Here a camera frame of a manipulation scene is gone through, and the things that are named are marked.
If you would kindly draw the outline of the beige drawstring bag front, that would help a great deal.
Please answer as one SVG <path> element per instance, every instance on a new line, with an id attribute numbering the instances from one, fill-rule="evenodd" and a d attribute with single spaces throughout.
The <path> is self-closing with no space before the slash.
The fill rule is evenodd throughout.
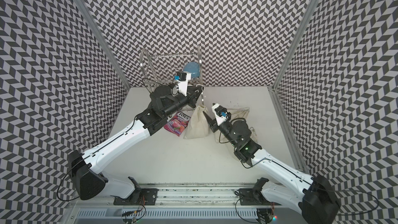
<path id="1" fill-rule="evenodd" d="M 249 107 L 239 109 L 228 109 L 230 115 L 231 133 L 224 135 L 220 130 L 214 133 L 215 142 L 227 144 L 236 150 L 248 141 L 258 143 L 256 131 L 249 127 L 247 117 L 250 113 Z"/>

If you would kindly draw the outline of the beige cloth bag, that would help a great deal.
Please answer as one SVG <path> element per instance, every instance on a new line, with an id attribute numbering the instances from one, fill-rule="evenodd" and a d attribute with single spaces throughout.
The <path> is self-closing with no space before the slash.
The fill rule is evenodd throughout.
<path id="1" fill-rule="evenodd" d="M 209 135 L 209 125 L 204 113 L 208 114 L 208 108 L 203 103 L 196 103 L 183 137 L 185 140 L 201 139 Z"/>

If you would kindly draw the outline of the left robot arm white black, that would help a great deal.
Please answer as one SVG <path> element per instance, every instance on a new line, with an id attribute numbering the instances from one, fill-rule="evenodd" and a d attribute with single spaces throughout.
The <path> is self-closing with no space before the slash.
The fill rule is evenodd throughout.
<path id="1" fill-rule="evenodd" d="M 79 199 L 90 200 L 96 196 L 128 199 L 134 195 L 139 189 L 134 178 L 117 179 L 104 170 L 129 148 L 162 129 L 173 114 L 185 106 L 195 108 L 203 86 L 188 86 L 186 93 L 173 93 L 175 87 L 174 83 L 156 87 L 150 93 L 148 107 L 127 127 L 91 149 L 84 152 L 75 150 L 68 155 L 67 176 Z"/>

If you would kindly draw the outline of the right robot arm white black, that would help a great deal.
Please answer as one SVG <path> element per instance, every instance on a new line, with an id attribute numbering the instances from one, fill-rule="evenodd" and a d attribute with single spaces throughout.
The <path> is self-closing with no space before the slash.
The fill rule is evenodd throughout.
<path id="1" fill-rule="evenodd" d="M 245 119 L 232 121 L 230 113 L 216 114 L 212 119 L 204 114 L 210 129 L 219 131 L 234 147 L 234 155 L 250 169 L 262 169 L 279 183 L 266 181 L 260 195 L 301 214 L 309 224 L 332 224 L 341 208 L 328 179 L 311 176 L 281 162 L 252 138 Z"/>

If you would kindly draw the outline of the blue bowl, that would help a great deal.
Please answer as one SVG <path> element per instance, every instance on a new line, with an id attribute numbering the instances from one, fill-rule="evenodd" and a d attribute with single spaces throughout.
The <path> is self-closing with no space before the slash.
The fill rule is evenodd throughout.
<path id="1" fill-rule="evenodd" d="M 199 78 L 201 75 L 201 67 L 197 62 L 187 63 L 184 66 L 183 71 L 190 73 L 192 79 Z"/>

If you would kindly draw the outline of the pink candy packet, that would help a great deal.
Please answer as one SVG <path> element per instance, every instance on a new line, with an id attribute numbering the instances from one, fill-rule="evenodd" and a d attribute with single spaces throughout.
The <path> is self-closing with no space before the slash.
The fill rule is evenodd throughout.
<path id="1" fill-rule="evenodd" d="M 180 136 L 187 128 L 191 117 L 183 112 L 177 112 L 170 121 L 164 126 L 164 129 Z"/>

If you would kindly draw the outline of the aluminium rail frame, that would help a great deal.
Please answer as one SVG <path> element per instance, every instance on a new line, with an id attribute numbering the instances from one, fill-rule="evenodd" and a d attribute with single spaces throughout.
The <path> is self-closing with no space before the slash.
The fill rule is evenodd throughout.
<path id="1" fill-rule="evenodd" d="M 115 197 L 77 200 L 63 224 L 308 224 L 278 203 L 240 205 L 235 192 L 253 184 L 144 185 L 159 190 L 155 205 L 114 205 Z"/>

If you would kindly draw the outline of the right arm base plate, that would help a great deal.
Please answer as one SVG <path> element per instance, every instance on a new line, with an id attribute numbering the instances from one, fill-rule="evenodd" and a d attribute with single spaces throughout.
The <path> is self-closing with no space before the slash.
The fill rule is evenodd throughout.
<path id="1" fill-rule="evenodd" d="M 239 197 L 240 205 L 267 205 L 271 206 L 271 202 L 267 201 L 262 194 L 263 186 L 268 183 L 267 178 L 261 177 L 257 180 L 251 188 L 240 188 L 235 192 L 235 195 Z"/>

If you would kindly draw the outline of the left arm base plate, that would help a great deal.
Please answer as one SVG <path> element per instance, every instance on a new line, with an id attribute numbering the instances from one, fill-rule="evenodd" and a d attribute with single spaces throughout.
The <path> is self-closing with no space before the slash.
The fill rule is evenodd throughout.
<path id="1" fill-rule="evenodd" d="M 142 188 L 133 177 L 128 177 L 135 190 L 125 199 L 115 197 L 114 205 L 155 205 L 158 192 L 157 188 Z"/>

